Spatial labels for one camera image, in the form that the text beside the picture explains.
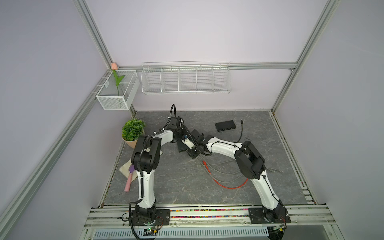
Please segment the white mesh box basket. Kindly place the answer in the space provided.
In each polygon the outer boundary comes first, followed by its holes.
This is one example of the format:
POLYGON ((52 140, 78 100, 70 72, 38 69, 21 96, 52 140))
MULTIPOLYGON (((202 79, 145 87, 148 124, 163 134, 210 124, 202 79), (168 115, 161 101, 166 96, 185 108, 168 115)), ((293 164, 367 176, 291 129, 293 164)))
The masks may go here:
POLYGON ((129 111, 139 89, 136 71, 112 70, 96 97, 107 111, 129 111))

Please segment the pink purple brush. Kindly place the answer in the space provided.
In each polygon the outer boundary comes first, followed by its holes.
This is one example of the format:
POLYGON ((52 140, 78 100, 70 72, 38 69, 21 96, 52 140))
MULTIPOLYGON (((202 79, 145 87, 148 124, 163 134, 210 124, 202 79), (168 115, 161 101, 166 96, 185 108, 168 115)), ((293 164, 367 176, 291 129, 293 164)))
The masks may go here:
POLYGON ((135 166, 134 165, 130 165, 128 168, 125 169, 125 174, 127 177, 127 182, 126 182, 125 189, 124 189, 125 192, 130 191, 134 172, 135 172, 135 166))

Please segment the small black network switch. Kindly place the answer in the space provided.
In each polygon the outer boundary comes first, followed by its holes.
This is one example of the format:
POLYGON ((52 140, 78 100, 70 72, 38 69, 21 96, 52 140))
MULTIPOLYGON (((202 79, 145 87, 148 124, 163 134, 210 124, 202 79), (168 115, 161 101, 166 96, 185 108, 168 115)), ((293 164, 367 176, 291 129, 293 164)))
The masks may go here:
POLYGON ((233 120, 215 123, 217 132, 223 132, 236 129, 236 124, 233 120))

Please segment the pink artificial tulip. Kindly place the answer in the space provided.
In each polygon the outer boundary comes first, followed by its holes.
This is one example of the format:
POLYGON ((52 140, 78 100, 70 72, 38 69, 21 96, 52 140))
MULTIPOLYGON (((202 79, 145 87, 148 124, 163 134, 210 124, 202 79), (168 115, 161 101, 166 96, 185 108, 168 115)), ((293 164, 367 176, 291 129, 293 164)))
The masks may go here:
POLYGON ((111 69, 115 78, 118 96, 120 96, 119 85, 121 81, 125 78, 125 75, 121 75, 121 76, 118 75, 117 70, 119 69, 119 66, 116 63, 111 63, 111 69))

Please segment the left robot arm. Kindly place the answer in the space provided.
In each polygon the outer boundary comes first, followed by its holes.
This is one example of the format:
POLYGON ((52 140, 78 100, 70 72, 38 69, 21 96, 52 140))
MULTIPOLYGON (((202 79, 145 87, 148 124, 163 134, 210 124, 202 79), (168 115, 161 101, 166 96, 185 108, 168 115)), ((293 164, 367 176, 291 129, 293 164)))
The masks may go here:
POLYGON ((136 211, 153 211, 155 207, 154 174, 160 162, 161 147, 175 142, 175 135, 182 129, 181 118, 177 116, 176 105, 172 105, 168 121, 157 132, 138 138, 132 155, 132 165, 137 171, 139 199, 136 211))

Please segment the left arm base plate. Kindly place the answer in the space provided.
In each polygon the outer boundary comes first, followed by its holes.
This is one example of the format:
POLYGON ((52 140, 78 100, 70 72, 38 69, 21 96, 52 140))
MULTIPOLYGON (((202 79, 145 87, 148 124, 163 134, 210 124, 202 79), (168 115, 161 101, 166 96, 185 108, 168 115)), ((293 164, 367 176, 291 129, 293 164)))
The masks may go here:
POLYGON ((144 209, 139 208, 132 211, 130 221, 133 226, 168 226, 171 219, 170 209, 144 209))

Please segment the green potted plant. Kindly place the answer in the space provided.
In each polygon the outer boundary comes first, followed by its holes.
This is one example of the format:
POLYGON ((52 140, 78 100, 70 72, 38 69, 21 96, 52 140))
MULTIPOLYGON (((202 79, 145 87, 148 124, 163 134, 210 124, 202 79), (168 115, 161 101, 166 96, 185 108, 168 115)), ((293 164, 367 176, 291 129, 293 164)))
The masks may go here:
POLYGON ((146 124, 142 120, 132 119, 125 123, 122 128, 122 139, 132 149, 136 147, 138 138, 144 134, 146 124))

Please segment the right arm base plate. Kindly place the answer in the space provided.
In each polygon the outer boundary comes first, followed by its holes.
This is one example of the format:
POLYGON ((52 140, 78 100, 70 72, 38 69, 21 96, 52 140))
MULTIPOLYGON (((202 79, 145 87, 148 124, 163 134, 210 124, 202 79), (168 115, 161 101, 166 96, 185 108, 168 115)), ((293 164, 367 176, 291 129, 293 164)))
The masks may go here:
POLYGON ((252 224, 289 224, 291 218, 286 208, 278 207, 275 210, 260 208, 249 208, 249 218, 252 224))

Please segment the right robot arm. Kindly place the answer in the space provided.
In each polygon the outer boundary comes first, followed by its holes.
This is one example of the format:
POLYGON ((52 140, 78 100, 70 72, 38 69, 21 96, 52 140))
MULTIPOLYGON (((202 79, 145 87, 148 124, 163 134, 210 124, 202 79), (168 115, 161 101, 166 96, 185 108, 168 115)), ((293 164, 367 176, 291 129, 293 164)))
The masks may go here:
POLYGON ((251 142, 228 142, 213 136, 204 137, 197 131, 183 135, 181 142, 188 147, 187 152, 193 159, 199 154, 206 156, 221 154, 234 159, 240 173, 253 183, 258 192, 267 222, 281 221, 287 224, 291 221, 287 208, 270 184, 264 157, 251 142))

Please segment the large black network switch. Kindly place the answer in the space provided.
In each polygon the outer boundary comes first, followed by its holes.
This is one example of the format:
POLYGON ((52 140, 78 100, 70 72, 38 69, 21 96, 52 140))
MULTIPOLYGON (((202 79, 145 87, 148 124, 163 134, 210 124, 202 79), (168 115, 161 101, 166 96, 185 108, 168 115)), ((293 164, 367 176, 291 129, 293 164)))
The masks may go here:
POLYGON ((177 142, 177 146, 178 146, 179 152, 184 152, 184 151, 190 150, 185 144, 182 143, 181 140, 177 142))

